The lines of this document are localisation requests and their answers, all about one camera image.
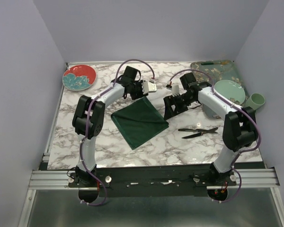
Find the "dark green cloth napkin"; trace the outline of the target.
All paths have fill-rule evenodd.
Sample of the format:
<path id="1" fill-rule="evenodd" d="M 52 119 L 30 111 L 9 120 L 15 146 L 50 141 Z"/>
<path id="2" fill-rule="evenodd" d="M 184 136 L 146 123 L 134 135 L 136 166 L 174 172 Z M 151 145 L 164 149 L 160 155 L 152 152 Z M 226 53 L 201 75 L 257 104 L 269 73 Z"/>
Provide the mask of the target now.
<path id="1" fill-rule="evenodd" d="M 146 97 L 112 113 L 111 120 L 132 150 L 169 127 Z"/>

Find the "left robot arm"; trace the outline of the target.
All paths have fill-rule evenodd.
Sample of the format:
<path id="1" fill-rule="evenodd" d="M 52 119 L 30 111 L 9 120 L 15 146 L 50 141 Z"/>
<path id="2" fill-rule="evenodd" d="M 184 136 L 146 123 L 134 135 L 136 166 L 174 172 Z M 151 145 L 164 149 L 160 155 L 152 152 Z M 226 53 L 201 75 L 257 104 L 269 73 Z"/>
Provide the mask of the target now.
<path id="1" fill-rule="evenodd" d="M 89 97 L 79 98 L 72 125 L 80 138 L 79 162 L 75 171 L 79 181 L 86 187 L 99 179 L 95 175 L 95 144 L 104 125 L 105 110 L 113 102 L 130 95 L 133 100 L 147 96 L 147 82 L 138 79 L 138 69 L 127 66 L 124 73 L 110 82 L 103 91 Z"/>

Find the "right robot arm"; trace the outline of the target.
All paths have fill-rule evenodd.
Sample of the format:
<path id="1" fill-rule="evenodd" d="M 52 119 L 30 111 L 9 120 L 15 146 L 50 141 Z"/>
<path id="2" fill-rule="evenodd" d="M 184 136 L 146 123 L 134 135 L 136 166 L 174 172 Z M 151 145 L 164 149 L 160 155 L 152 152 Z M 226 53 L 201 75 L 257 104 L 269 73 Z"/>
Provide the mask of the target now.
<path id="1" fill-rule="evenodd" d="M 219 156 L 210 165 L 204 180 L 213 185 L 224 182 L 232 170 L 238 157 L 245 152 L 253 151 L 253 142 L 259 143 L 261 136 L 256 124 L 255 110 L 251 107 L 241 107 L 218 93 L 213 82 L 197 82 L 195 70 L 183 70 L 180 77 L 185 93 L 181 94 L 179 88 L 168 81 L 166 87 L 172 94 L 163 99 L 165 105 L 164 119 L 168 120 L 188 110 L 193 102 L 211 108 L 223 119 L 222 140 L 224 146 Z"/>

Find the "floral teal serving tray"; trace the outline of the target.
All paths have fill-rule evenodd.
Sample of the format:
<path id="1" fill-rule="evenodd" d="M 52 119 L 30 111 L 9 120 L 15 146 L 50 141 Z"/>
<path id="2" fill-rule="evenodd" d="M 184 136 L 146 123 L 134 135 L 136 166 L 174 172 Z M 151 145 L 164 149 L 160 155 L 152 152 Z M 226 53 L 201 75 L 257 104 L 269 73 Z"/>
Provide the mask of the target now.
<path id="1" fill-rule="evenodd" d="M 200 82 L 210 81 L 204 74 L 201 72 L 205 72 L 208 74 L 215 85 L 216 82 L 220 80 L 231 80 L 238 84 L 240 84 L 245 90 L 245 101 L 241 106 L 244 107 L 246 100 L 249 98 L 248 92 L 245 89 L 244 82 L 242 76 L 240 75 L 238 69 L 235 64 L 230 60 L 222 60 L 222 61 L 206 61 L 206 62 L 193 62 L 191 63 L 191 69 L 198 70 L 195 73 L 196 79 Z"/>

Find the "light green plate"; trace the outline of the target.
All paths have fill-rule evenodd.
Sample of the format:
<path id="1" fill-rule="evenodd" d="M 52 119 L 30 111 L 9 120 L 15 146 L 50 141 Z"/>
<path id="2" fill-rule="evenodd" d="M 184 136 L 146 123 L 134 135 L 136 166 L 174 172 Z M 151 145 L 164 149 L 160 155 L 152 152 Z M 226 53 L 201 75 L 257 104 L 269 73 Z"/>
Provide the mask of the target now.
<path id="1" fill-rule="evenodd" d="M 235 104 L 241 105 L 245 101 L 246 94 L 244 88 L 234 81 L 220 80 L 215 83 L 214 89 Z"/>

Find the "red plate with blue flower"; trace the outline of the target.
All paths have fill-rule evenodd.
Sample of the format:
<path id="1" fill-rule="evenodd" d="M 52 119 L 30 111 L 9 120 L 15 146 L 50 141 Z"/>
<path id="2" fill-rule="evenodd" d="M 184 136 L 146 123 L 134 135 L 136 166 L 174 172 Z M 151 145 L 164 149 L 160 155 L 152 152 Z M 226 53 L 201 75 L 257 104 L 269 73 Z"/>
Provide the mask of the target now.
<path id="1" fill-rule="evenodd" d="M 89 65 L 75 65 L 65 71 L 62 84 L 70 91 L 83 91 L 93 85 L 96 71 Z"/>

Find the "light green cup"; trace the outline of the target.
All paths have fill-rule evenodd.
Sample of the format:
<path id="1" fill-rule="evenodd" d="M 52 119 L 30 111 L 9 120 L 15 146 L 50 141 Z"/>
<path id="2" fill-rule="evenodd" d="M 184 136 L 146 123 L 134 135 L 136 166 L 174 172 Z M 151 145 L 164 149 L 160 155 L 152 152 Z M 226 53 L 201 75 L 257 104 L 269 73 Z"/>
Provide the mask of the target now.
<path id="1" fill-rule="evenodd" d="M 251 107 L 253 110 L 257 110 L 265 104 L 266 100 L 263 95 L 259 93 L 253 93 L 245 102 L 244 107 Z"/>

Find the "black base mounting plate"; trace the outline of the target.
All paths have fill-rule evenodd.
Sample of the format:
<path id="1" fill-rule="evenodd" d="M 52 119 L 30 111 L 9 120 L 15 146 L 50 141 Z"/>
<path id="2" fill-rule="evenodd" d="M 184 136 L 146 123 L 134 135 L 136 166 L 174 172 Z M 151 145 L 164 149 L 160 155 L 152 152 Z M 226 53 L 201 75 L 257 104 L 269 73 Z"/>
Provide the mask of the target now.
<path id="1" fill-rule="evenodd" d="M 73 167 L 67 172 L 69 187 L 79 198 L 161 197 L 219 194 L 236 185 L 233 171 L 217 173 L 210 164 L 94 168 L 93 176 Z"/>

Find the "aluminium frame rail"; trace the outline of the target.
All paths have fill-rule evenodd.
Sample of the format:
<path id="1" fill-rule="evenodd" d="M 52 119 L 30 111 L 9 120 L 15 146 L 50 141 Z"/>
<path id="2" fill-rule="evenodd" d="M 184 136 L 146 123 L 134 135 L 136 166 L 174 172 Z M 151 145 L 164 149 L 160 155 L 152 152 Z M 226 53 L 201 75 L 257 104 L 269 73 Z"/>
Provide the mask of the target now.
<path id="1" fill-rule="evenodd" d="M 228 183 L 228 188 L 274 188 L 280 185 L 274 169 L 239 169 L 233 174 Z M 176 185 L 184 183 L 183 179 L 172 178 L 140 178 L 123 180 L 125 187 L 132 185 Z M 66 171 L 33 171 L 28 185 L 30 190 L 96 190 L 97 183 L 76 183 L 67 176 Z"/>

